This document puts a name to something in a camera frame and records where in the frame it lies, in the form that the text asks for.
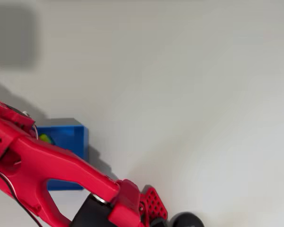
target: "white cable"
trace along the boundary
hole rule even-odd
[[[31,118],[28,112],[23,111],[22,113],[23,113],[25,116],[27,116],[27,117]],[[38,130],[37,130],[37,127],[36,127],[36,125],[35,125],[35,124],[33,125],[33,128],[34,128],[35,133],[36,133],[36,139],[38,140],[38,139],[39,139],[39,135],[38,135]]]
[[[10,184],[11,188],[13,189],[13,192],[14,192],[14,194],[15,194],[16,198],[18,199],[18,196],[17,196],[16,190],[15,190],[15,188],[14,188],[14,186],[13,186],[12,182],[11,182],[11,181],[9,180],[9,178],[8,178],[7,176],[5,176],[3,173],[1,173],[1,172],[0,172],[0,175],[1,175],[1,176],[3,176],[3,177],[5,178],[5,180],[7,180],[7,181],[9,182],[9,184]]]

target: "blue box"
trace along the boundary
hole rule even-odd
[[[70,122],[69,119],[52,119],[47,121],[48,126],[38,126],[39,135],[46,134],[51,137],[54,144],[58,147],[72,151],[88,162],[89,154],[89,133],[88,129],[82,124],[58,125],[58,122]],[[47,184],[49,191],[53,190],[82,190],[83,187],[74,182],[50,180]]]

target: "wire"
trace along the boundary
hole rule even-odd
[[[27,117],[31,118],[28,112],[23,111],[22,113],[23,113],[25,116],[27,116]],[[36,133],[36,139],[38,140],[38,139],[39,139],[39,135],[38,135],[38,130],[37,130],[37,127],[36,127],[36,125],[35,125],[35,124],[33,125],[33,128],[34,128],[35,133]]]
[[[35,221],[35,223],[39,226],[42,227],[42,225],[40,224],[40,222],[34,217],[34,215],[25,207],[23,206],[23,204],[19,201],[14,186],[13,184],[10,182],[10,180],[3,174],[0,173],[0,178],[6,183],[6,185],[8,186],[11,195],[14,197],[14,199],[16,200],[16,202],[20,205],[20,207],[22,207],[25,212]]]

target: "white wall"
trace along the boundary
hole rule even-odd
[[[29,5],[37,56],[0,66],[11,94],[85,124],[113,173],[155,186],[170,217],[284,227],[284,0]],[[86,194],[54,198],[72,218]],[[0,227],[33,225],[0,202],[16,214]]]

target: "green object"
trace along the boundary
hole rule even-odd
[[[52,140],[52,138],[46,134],[41,134],[39,136],[39,139],[42,140],[43,142],[46,142],[46,143],[50,143],[52,145],[54,145],[54,141]]]

